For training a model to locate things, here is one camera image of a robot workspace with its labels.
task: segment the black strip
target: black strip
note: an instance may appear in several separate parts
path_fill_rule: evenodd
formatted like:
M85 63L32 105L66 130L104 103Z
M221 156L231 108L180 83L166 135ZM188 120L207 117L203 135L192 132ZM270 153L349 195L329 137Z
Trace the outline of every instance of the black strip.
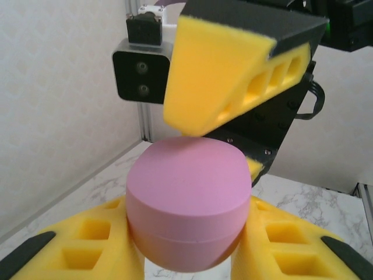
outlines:
M55 236L55 232L44 232L27 239L15 248L0 261L0 280L10 280Z
M358 276L361 280L373 279L373 265L350 245L330 236L321 240Z
M324 17L238 0L188 0L181 15L273 38L277 44L271 57L305 43L312 56L328 23Z
M128 41L136 44L160 46L162 44L162 22L154 13L147 12L126 20Z

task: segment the white wall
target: white wall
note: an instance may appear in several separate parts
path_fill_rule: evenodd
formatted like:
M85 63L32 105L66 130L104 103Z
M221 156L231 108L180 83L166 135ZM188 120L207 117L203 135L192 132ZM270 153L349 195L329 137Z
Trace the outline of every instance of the white wall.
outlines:
M140 139L111 63L124 0L1 6L0 237Z
M182 4L168 9L176 22ZM358 181L373 184L373 48L347 53L319 47L314 59L325 106L313 120L293 123L270 173L348 193ZM308 94L300 112L310 112L313 103ZM151 106L155 140L179 135L162 113L162 106Z

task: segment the pink round box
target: pink round box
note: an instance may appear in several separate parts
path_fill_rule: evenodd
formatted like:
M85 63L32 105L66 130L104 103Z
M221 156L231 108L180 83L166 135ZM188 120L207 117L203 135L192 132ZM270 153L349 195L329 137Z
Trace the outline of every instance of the pink round box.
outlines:
M250 195L247 161L232 145L185 136L156 142L128 174L132 238L145 257L163 268L209 269L238 244Z

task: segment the yellow sponge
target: yellow sponge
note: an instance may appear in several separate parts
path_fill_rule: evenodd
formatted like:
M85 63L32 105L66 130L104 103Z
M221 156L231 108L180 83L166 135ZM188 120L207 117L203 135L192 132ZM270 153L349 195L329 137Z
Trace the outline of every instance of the yellow sponge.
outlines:
M249 165L249 170L251 174L251 181L254 182L254 180L257 178L259 173L263 170L263 164L260 162L257 162L253 159L250 159L249 157L246 157L247 163Z
M308 43L271 59L276 40L186 15L178 19L164 121L202 136L297 84Z
M320 239L339 237L252 197L232 280L358 280Z
M129 234L125 197L42 232L56 236L12 280L144 280L144 259Z

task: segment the gripper jaw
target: gripper jaw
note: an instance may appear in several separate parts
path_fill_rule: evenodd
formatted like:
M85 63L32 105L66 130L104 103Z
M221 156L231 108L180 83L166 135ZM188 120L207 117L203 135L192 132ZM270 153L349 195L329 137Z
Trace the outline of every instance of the gripper jaw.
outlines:
M296 85L327 22L237 0L189 0L177 23L164 121L202 136Z
M231 280L366 280L372 271L335 234L251 197ZM125 196L43 229L0 261L0 272L1 280L144 280Z

